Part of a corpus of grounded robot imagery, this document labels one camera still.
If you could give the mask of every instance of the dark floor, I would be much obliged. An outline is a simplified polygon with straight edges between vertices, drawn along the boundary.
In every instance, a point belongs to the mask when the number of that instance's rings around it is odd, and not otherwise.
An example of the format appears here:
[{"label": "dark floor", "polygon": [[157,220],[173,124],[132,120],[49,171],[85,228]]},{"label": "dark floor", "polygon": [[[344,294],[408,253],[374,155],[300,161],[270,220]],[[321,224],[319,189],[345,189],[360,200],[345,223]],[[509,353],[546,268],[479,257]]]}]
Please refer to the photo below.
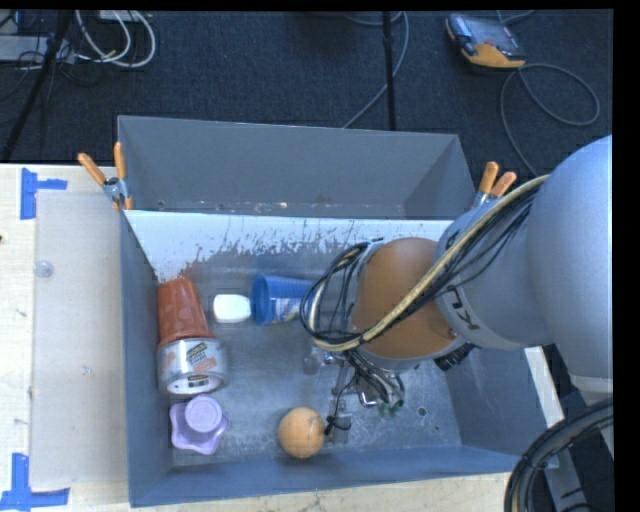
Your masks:
[{"label": "dark floor", "polygon": [[[475,185],[489,160],[516,171],[521,184],[612,133],[612,9],[464,13],[500,15],[526,51],[527,65],[518,73],[478,72],[446,35],[449,11],[407,12],[406,18],[391,12],[397,130],[459,135]],[[97,44],[122,48],[117,24],[97,21],[96,11],[82,14]],[[146,14],[157,42],[146,66],[54,65],[21,130],[16,121],[38,70],[0,64],[0,143],[20,135],[4,147],[4,161],[75,163],[82,151],[112,165],[121,114],[390,129],[386,93],[350,122],[386,83],[379,12]],[[520,14],[526,16],[513,18]],[[20,13],[20,33],[41,34],[44,53],[57,16]],[[9,33],[14,19],[0,32]],[[149,38],[141,24],[129,26],[137,56],[130,55],[140,60]],[[75,52],[94,55],[75,18],[67,40]],[[32,58],[23,55],[22,66]],[[554,375],[563,378],[561,370]],[[613,505],[601,501],[593,510]]]}]

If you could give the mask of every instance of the brown ball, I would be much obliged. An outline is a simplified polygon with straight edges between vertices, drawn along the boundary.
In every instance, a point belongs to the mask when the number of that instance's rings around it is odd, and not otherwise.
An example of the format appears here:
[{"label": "brown ball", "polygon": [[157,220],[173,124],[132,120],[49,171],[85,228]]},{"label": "brown ball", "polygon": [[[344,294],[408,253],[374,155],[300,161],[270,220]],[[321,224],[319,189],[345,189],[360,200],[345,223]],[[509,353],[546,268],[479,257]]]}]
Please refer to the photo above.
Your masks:
[{"label": "brown ball", "polygon": [[320,414],[309,407],[297,407],[280,421],[278,440],[289,455],[306,459],[322,448],[324,429],[324,420]]}]

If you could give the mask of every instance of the yellow cable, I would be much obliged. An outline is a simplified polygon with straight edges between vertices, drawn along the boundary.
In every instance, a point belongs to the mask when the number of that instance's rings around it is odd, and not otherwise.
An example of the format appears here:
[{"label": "yellow cable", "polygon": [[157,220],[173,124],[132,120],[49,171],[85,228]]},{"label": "yellow cable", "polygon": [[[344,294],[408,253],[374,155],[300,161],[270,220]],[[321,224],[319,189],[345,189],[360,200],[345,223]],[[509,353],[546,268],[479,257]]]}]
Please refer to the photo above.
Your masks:
[{"label": "yellow cable", "polygon": [[[398,305],[393,308],[387,315],[382,318],[377,324],[367,329],[361,336],[356,337],[353,340],[346,341],[344,343],[339,344],[331,344],[327,343],[323,340],[314,339],[314,343],[324,349],[331,352],[343,352],[345,350],[350,350],[353,348],[357,348],[362,343],[367,343],[375,338],[378,334],[384,331],[389,324],[391,324],[396,318],[398,318],[406,309],[416,301],[420,295],[424,293],[424,291],[431,284],[431,281],[436,277],[438,272],[442,270],[442,268],[449,263],[449,261],[458,253],[458,251],[487,223],[491,220],[495,215],[503,210],[507,205],[512,203],[515,199],[520,197],[525,192],[541,185],[549,175],[540,176],[531,181],[528,181],[524,185],[521,185],[517,189],[513,190],[511,193],[507,194],[503,198],[496,199],[496,204],[493,208],[487,211],[480,219],[476,221],[470,229],[468,229],[455,243],[444,252],[438,261],[427,271],[427,273],[418,281],[418,283],[413,287],[413,289],[405,295],[405,297],[398,303]],[[316,301],[314,300],[314,304],[312,305],[312,313],[315,313]]]}]

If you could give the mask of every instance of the orange cup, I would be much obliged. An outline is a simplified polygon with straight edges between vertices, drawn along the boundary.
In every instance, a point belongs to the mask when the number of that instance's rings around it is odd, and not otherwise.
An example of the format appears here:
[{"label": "orange cup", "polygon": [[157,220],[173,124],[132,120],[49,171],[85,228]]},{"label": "orange cup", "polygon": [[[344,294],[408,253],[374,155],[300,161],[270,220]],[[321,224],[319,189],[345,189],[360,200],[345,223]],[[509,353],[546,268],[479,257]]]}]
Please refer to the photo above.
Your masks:
[{"label": "orange cup", "polygon": [[184,277],[158,288],[158,322],[158,348],[185,338],[214,338],[204,316],[198,289],[193,281]]}]

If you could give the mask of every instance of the orange handle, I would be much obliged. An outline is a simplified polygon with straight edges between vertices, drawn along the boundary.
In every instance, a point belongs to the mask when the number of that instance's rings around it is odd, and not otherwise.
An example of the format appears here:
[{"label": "orange handle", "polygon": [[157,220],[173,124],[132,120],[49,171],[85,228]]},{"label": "orange handle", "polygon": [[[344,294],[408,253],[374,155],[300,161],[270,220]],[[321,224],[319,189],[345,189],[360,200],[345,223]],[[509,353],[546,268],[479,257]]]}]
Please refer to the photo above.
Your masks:
[{"label": "orange handle", "polygon": [[484,168],[484,173],[482,174],[482,181],[480,181],[480,186],[478,190],[484,194],[488,194],[491,192],[491,188],[496,181],[496,176],[498,176],[498,164],[495,162],[487,162],[487,165]]},{"label": "orange handle", "polygon": [[493,197],[502,197],[509,187],[513,185],[513,182],[516,181],[518,175],[513,171],[505,172],[502,177],[498,180],[498,183],[494,185],[491,189],[491,195]]},{"label": "orange handle", "polygon": [[78,162],[89,172],[94,181],[102,186],[107,181],[106,176],[86,153],[78,153]]},{"label": "orange handle", "polygon": [[124,163],[124,154],[122,153],[122,144],[120,142],[116,142],[113,146],[113,159],[116,163],[118,178],[125,179],[127,177],[127,167]]}]

